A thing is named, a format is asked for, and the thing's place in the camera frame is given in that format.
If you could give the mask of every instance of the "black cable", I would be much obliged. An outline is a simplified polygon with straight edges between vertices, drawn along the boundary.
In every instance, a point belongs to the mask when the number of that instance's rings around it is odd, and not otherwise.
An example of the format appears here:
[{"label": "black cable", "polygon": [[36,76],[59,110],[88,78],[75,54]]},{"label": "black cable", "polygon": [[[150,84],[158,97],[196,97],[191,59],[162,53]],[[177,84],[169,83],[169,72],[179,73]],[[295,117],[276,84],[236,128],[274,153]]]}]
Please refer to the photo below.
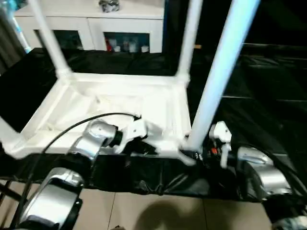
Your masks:
[{"label": "black cable", "polygon": [[9,196],[10,198],[13,198],[16,201],[20,201],[21,195],[19,195],[17,192],[10,189],[11,181],[7,181],[5,185],[0,183],[0,206],[2,204],[2,201],[4,200],[5,196]]},{"label": "black cable", "polygon": [[277,156],[275,156],[271,152],[268,152],[252,144],[238,144],[238,145],[244,146],[244,147],[255,148],[263,152],[265,155],[267,155],[273,161],[275,167],[279,169],[285,175],[287,180],[290,181],[290,184],[291,184],[290,186],[295,188],[299,193],[301,193],[302,196],[307,197],[307,190],[306,188],[304,188],[305,185],[303,183],[301,176],[294,169],[292,169],[291,167],[283,163],[280,159],[278,159]]},{"label": "black cable", "polygon": [[104,117],[104,116],[111,116],[111,115],[126,115],[126,116],[131,116],[134,118],[134,120],[138,119],[139,117],[135,116],[135,115],[132,115],[132,114],[127,114],[127,113],[107,113],[107,114],[101,114],[101,115],[96,115],[96,116],[92,116],[90,118],[87,118],[85,120],[82,120],[72,126],[70,126],[69,128],[65,129],[64,131],[62,131],[61,133],[59,133],[41,152],[41,154],[36,158],[36,161],[34,162],[33,164],[33,167],[31,168],[31,171],[29,173],[29,176],[28,176],[28,179],[27,179],[27,182],[24,186],[24,190],[23,190],[23,194],[22,194],[22,197],[19,201],[19,204],[18,204],[18,207],[16,209],[16,212],[13,216],[13,219],[11,221],[11,224],[10,224],[10,228],[11,229],[14,229],[16,227],[16,224],[17,224],[17,221],[19,220],[20,218],[20,215],[22,213],[22,210],[23,210],[23,207],[24,207],[24,204],[25,204],[25,201],[26,201],[26,198],[28,196],[28,193],[30,191],[30,188],[31,188],[31,183],[32,183],[32,178],[34,176],[34,172],[35,172],[35,169],[42,157],[43,154],[46,153],[47,149],[49,149],[49,147],[54,143],[56,142],[60,137],[62,137],[64,134],[66,134],[67,132],[69,132],[70,130],[72,130],[73,128],[83,124],[83,123],[86,123],[88,121],[91,121],[91,120],[94,120],[94,119],[97,119],[97,118],[100,118],[100,117]]}]

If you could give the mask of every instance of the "white cabinet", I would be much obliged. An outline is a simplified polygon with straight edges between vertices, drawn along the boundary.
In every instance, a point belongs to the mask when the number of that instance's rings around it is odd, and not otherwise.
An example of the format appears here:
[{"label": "white cabinet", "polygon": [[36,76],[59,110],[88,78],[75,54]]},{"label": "white cabinet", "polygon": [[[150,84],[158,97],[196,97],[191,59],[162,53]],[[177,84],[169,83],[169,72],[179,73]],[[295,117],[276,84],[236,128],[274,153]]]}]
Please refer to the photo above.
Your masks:
[{"label": "white cabinet", "polygon": [[[136,44],[137,50],[143,46],[151,53],[162,51],[164,0],[121,0],[120,10],[109,13],[91,0],[40,3],[62,48],[108,50],[107,42],[113,39],[121,51],[127,42]],[[31,48],[44,46],[30,6],[18,10],[15,18]]]}]

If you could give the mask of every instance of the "tile floor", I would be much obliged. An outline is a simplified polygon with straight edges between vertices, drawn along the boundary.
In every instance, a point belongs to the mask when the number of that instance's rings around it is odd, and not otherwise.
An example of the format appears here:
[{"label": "tile floor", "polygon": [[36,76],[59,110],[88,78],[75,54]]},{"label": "tile floor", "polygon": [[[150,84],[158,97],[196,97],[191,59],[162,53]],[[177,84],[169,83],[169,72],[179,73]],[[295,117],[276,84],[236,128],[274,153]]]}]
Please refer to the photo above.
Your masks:
[{"label": "tile floor", "polygon": [[[12,183],[21,193],[23,184]],[[260,204],[202,200],[179,196],[135,195],[84,189],[83,206],[74,230],[269,230]],[[0,207],[0,228],[8,227],[17,202],[5,198]]]}]

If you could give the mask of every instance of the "cabinet door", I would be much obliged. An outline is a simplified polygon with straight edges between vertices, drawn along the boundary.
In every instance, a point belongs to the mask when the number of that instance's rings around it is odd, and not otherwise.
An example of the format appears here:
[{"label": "cabinet door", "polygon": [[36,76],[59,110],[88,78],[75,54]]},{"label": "cabinet door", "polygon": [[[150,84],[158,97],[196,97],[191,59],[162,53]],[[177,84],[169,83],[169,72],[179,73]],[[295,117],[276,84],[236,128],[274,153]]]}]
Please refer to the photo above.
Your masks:
[{"label": "cabinet door", "polygon": [[112,42],[116,40],[121,51],[123,43],[128,42],[134,43],[137,50],[147,45],[150,53],[162,52],[163,20],[88,18],[88,21],[98,50],[109,50],[107,46],[110,45],[110,39],[113,39]]},{"label": "cabinet door", "polygon": [[[43,47],[39,26],[34,17],[16,17],[31,48]],[[61,48],[94,49],[86,18],[47,17],[47,23]]]}]

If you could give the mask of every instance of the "black cloth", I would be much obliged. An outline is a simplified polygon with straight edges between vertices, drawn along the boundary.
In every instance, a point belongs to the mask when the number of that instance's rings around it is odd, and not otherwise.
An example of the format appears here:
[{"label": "black cloth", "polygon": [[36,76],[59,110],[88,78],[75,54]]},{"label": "black cloth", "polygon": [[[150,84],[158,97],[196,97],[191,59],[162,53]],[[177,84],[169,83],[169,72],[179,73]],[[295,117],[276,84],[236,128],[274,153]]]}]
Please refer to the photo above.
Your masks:
[{"label": "black cloth", "polygon": [[[125,54],[66,50],[76,72],[162,75],[176,72],[175,62],[162,54]],[[234,145],[253,144],[279,154],[307,178],[307,61],[302,52],[245,48],[237,62],[214,120],[224,120]],[[194,52],[187,89],[193,121],[206,83],[212,56]],[[34,49],[0,77],[0,115],[20,131],[56,81],[53,65],[42,49]],[[63,155],[46,154],[35,173],[41,182]],[[0,155],[0,179],[24,182],[33,154],[21,160]],[[231,170],[207,170],[201,164],[187,167],[178,160],[125,156],[99,156],[90,188],[138,194],[172,194],[242,199]]]}]

